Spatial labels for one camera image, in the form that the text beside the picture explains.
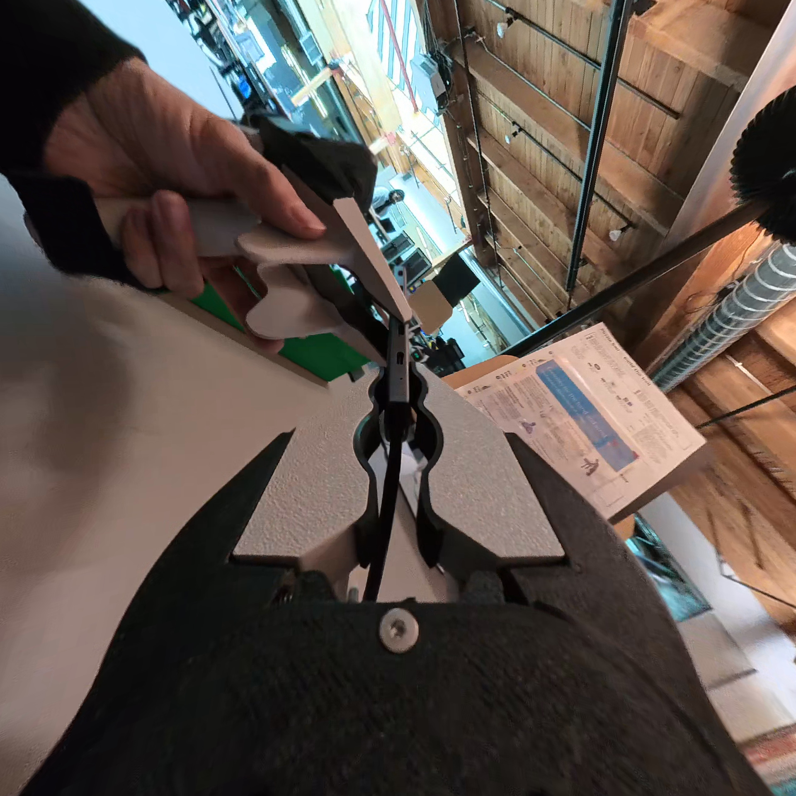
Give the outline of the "green plastic bin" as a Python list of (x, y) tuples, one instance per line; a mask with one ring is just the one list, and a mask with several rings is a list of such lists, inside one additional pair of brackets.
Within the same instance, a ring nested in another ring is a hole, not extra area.
[[(239, 311), (227, 303), (221, 291), (222, 287), (231, 286), (235, 296), (251, 298), (254, 303), (260, 301), (267, 294), (267, 287), (256, 266), (245, 264), (242, 257), (221, 256), (207, 258), (201, 269), (204, 290), (191, 299), (191, 303), (220, 321), (224, 330), (242, 333), (247, 342), (257, 345), (260, 341), (250, 333)], [(325, 382), (373, 363), (372, 357), (360, 353), (333, 333), (288, 338), (277, 355)]]

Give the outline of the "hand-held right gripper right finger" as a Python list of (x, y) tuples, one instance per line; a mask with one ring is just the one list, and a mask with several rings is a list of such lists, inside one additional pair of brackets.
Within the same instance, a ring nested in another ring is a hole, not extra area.
[(416, 532), (430, 567), (558, 563), (563, 547), (503, 430), (423, 365), (412, 367), (414, 441), (426, 460)]

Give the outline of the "black pleated round lamp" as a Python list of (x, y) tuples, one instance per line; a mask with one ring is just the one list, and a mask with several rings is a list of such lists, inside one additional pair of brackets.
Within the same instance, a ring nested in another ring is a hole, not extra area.
[(782, 244), (795, 244), (795, 87), (777, 95), (743, 130), (730, 167), (740, 204), (765, 205), (760, 226)]

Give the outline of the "person's left hand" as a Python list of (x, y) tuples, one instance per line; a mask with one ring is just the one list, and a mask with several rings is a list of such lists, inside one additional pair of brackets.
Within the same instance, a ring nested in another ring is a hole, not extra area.
[(97, 197), (144, 197), (124, 217), (127, 269), (149, 289), (186, 299), (206, 284), (240, 323), (262, 293), (242, 256), (200, 257), (188, 197), (234, 197), (262, 221), (304, 240), (325, 232), (279, 169), (244, 133), (156, 74), (140, 59), (117, 65), (67, 105), (43, 149), (45, 169), (76, 177)]

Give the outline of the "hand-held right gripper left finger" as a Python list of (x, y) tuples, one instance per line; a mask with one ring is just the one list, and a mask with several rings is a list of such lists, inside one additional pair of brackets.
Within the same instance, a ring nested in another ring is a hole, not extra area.
[(293, 569), (354, 569), (357, 548), (377, 523), (369, 465), (379, 444), (373, 370), (347, 395), (296, 427), (233, 558)]

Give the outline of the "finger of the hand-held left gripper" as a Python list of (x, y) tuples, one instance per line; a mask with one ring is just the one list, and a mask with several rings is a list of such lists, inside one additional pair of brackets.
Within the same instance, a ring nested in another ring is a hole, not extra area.
[(367, 294), (388, 314), (406, 324), (413, 311), (373, 238), (362, 212), (352, 197), (333, 200), (339, 222), (343, 254), (337, 262), (362, 284)]

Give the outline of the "grey metal USB hub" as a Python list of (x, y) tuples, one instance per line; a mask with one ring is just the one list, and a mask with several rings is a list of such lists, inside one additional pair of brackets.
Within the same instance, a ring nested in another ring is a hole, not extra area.
[(401, 443), (412, 422), (410, 347), (407, 324), (391, 317), (386, 360), (386, 408), (384, 430), (389, 443)]

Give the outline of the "grey desk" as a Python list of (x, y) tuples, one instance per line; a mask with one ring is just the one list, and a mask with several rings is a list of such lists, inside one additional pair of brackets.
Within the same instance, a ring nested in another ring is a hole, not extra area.
[(349, 390), (160, 298), (58, 274), (2, 179), (2, 794), (85, 699), (146, 574), (277, 434)]

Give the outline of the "silver ventilation duct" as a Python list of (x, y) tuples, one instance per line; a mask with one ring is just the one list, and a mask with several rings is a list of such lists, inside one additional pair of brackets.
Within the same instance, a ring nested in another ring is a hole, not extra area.
[(772, 244), (652, 374), (652, 382), (668, 393), (794, 296), (795, 246)]

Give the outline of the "black metal pole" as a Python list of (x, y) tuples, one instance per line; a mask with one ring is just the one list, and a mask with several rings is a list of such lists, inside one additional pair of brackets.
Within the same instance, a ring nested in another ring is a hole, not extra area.
[(697, 233), (618, 280), (606, 289), (565, 312), (536, 332), (510, 346), (506, 356), (522, 357), (548, 346), (557, 338), (600, 315), (607, 307), (680, 267), (693, 256), (718, 243), (744, 224), (757, 221), (771, 208), (772, 200), (757, 199), (740, 205)]

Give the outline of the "ceiling projector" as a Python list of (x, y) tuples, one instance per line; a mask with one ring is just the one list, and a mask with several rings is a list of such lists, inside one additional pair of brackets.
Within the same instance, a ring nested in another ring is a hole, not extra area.
[(450, 62), (441, 53), (419, 53), (411, 60), (414, 94), (424, 110), (437, 116), (449, 105), (451, 91)]

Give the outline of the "black monitor panel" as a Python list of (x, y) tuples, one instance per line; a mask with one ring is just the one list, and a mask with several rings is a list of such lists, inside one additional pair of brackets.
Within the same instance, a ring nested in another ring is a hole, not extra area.
[(432, 280), (451, 307), (456, 307), (479, 286), (480, 280), (460, 253), (452, 255)]

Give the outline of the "cardboard panel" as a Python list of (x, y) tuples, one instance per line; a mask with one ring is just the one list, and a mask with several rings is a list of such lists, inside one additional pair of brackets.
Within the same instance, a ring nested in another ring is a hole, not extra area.
[(419, 284), (409, 294), (408, 304), (423, 333), (429, 336), (438, 332), (453, 314), (452, 304), (433, 280)]

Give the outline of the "person's left forearm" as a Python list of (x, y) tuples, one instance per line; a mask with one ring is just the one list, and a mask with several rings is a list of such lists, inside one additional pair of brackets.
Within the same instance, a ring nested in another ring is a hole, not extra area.
[(124, 65), (146, 63), (81, 2), (2, 2), (1, 171), (55, 269), (146, 294), (100, 222), (94, 194), (113, 177), (133, 194), (134, 165), (90, 105), (90, 91)]

